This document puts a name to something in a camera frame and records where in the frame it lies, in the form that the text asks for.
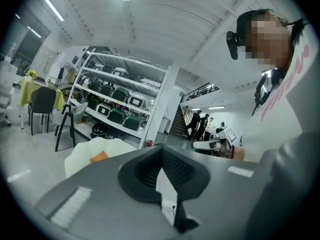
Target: white label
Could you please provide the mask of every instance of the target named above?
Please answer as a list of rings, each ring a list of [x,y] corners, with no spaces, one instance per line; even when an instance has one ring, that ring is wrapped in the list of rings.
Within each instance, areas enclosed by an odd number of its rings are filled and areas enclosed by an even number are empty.
[[[133,103],[134,105],[139,105],[140,100],[138,100],[138,99],[133,99],[133,100],[132,100],[132,103]]]

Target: metal shelving unit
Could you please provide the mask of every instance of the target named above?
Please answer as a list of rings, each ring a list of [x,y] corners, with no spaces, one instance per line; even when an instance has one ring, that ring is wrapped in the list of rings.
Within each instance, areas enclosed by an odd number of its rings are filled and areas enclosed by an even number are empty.
[[[152,86],[140,83],[140,82],[136,82],[136,81],[133,81],[133,80],[130,80],[130,79],[118,76],[118,75],[114,75],[114,74],[103,72],[103,71],[100,71],[97,69],[86,67],[91,56],[99,57],[99,61],[103,62],[104,66],[107,66],[107,67],[113,68],[113,69],[114,68],[125,68],[131,74],[139,75],[142,78],[149,79],[151,81],[160,83],[161,86],[160,86],[160,88],[155,88],[155,87],[152,87]],[[106,81],[108,83],[112,83],[114,85],[125,88],[127,90],[131,90],[135,93],[139,93],[144,96],[152,97],[152,98],[154,98],[153,106],[150,108],[150,110],[144,110],[142,108],[127,104],[125,102],[116,100],[112,97],[103,95],[99,92],[93,91],[89,88],[83,87],[80,84],[78,84],[78,80],[79,80],[80,76],[83,74],[85,74],[88,77],[96,77],[96,78],[101,79],[103,81]],[[71,88],[70,95],[68,97],[68,104],[70,104],[70,103],[72,103],[74,105],[79,104],[79,102],[76,101],[72,95],[74,89],[77,88],[77,89],[81,89],[86,92],[89,92],[91,94],[94,94],[94,95],[101,97],[103,99],[117,103],[119,105],[128,107],[129,109],[135,110],[136,112],[144,113],[144,114],[148,115],[149,118],[148,118],[148,121],[147,121],[145,128],[140,127],[140,129],[138,129],[138,131],[135,131],[135,130],[125,128],[122,124],[115,123],[113,121],[108,120],[108,118],[106,116],[97,113],[95,110],[93,110],[89,107],[87,107],[85,110],[86,113],[90,114],[94,118],[116,128],[118,130],[121,130],[124,133],[127,133],[127,134],[133,136],[132,138],[139,138],[140,142],[139,142],[138,148],[142,148],[142,146],[145,142],[145,138],[146,138],[148,129],[150,127],[151,121],[153,120],[155,108],[156,108],[157,103],[160,99],[160,96],[163,91],[165,82],[167,81],[167,78],[168,78],[168,71],[163,68],[160,68],[160,67],[157,67],[157,66],[154,66],[151,64],[147,64],[147,63],[144,63],[144,62],[141,62],[138,60],[134,60],[131,58],[110,55],[110,54],[105,54],[105,53],[96,53],[95,49],[94,49],[90,53],[90,55],[87,57],[86,61],[84,62],[83,66],[81,67],[81,69],[79,70],[79,72],[76,76],[74,84]],[[79,132],[81,132],[85,136],[90,136],[89,131],[91,130],[91,124],[88,124],[88,123],[86,125],[79,124],[78,126],[75,126],[75,129],[79,130]]]

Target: white cushion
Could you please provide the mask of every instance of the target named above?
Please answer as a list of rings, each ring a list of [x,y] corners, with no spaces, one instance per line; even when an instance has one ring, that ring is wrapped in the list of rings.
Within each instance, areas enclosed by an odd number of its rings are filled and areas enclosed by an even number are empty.
[[[88,142],[78,143],[72,153],[64,160],[65,176],[69,178],[82,168],[91,164],[90,158],[104,151],[109,158],[119,156],[136,148],[119,138],[96,137]]]

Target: ceiling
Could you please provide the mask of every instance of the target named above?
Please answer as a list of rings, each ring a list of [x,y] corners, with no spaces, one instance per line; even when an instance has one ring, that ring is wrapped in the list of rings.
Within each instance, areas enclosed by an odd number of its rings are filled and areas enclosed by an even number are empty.
[[[233,93],[270,68],[245,59],[243,53],[231,59],[225,33],[235,31],[238,15],[270,8],[293,20],[300,13],[290,0],[50,1],[64,21],[43,0],[29,0],[27,6],[70,45],[115,47],[157,57],[164,64],[177,61],[206,83]]]

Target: white pillar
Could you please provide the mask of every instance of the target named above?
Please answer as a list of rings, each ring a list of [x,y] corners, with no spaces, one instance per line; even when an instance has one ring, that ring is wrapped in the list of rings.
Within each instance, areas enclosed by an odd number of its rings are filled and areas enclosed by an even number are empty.
[[[146,140],[154,141],[156,139],[162,118],[167,108],[168,100],[170,99],[171,90],[174,87],[178,76],[179,69],[180,67],[178,66],[176,61],[174,61],[172,66],[168,68],[167,79],[164,83],[164,87],[162,89],[159,101],[156,104],[152,121],[149,130],[146,134]]]

